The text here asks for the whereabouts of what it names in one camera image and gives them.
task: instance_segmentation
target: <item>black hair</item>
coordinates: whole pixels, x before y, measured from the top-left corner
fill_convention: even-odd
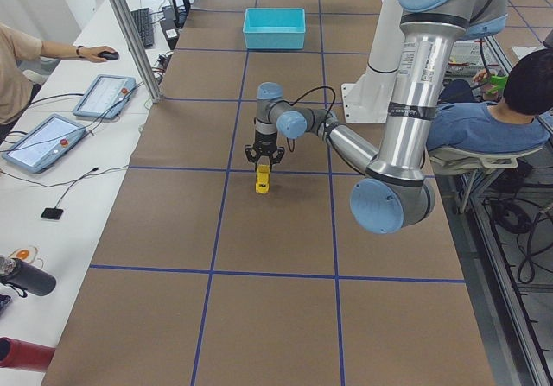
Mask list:
[[[537,116],[553,107],[553,49],[526,55],[509,73],[503,91],[509,108]]]

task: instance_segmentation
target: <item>white desk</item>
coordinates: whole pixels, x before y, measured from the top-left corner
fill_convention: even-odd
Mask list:
[[[131,9],[140,7],[140,0],[128,2]],[[156,10],[158,4],[154,2],[152,9]],[[156,25],[155,39],[155,47],[147,50],[152,64],[156,62],[158,54],[168,52],[159,24]],[[75,45],[81,44],[109,45],[117,49],[120,58],[102,64],[64,60],[42,87],[37,99],[62,93],[85,92],[99,73],[132,76],[137,79],[137,83],[141,82],[108,1],[98,9],[75,41]],[[148,117],[149,111],[145,106],[148,101],[146,88],[138,88],[116,121],[102,123],[94,131],[94,136],[87,136],[42,174],[25,174],[3,158],[0,159],[0,168],[28,180],[54,184],[77,179],[95,167],[99,167],[101,172],[125,166],[137,145],[140,126]],[[14,130],[29,131],[53,112],[77,120],[71,113],[77,102],[78,98],[69,98],[34,105],[25,111]],[[89,120],[77,121],[84,125],[90,123]],[[5,142],[0,149],[8,147],[9,144]],[[57,280],[55,290],[44,297],[30,294],[27,298],[19,298],[15,291],[0,285],[0,294],[12,297],[12,302],[0,316],[0,337],[57,346],[124,173],[124,170],[120,170],[80,180],[60,204],[64,209],[60,221],[47,221],[41,219],[40,215],[45,207],[56,204],[67,186],[43,188],[0,175],[0,253],[7,256],[14,250],[33,245],[38,248],[37,257],[44,262],[43,269]],[[43,376],[42,373],[2,368],[0,386],[38,385]]]

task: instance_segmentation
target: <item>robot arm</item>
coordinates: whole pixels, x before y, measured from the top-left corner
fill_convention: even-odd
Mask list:
[[[248,156],[257,165],[270,152],[264,149],[277,147],[278,131],[290,139],[316,134],[365,176],[350,206],[359,224],[375,233],[398,231],[432,211],[434,193],[420,164],[451,49],[459,39],[498,33],[507,16],[507,0],[398,1],[404,49],[379,149],[325,110],[292,107],[279,85],[265,83],[257,95],[255,154],[250,147]],[[279,155],[270,157],[271,165]]]

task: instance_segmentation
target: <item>keyboard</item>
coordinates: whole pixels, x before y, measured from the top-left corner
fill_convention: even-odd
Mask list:
[[[148,8],[132,10],[130,12],[133,21],[138,30],[138,35],[144,47],[154,46],[154,25],[152,24],[152,15]]]

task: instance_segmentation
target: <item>tablet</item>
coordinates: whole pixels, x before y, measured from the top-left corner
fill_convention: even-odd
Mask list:
[[[129,102],[136,85],[132,77],[99,75],[75,106],[73,114],[77,117],[112,120]]]
[[[31,173],[40,173],[72,149],[85,133],[85,126],[53,114],[3,152],[2,157]]]

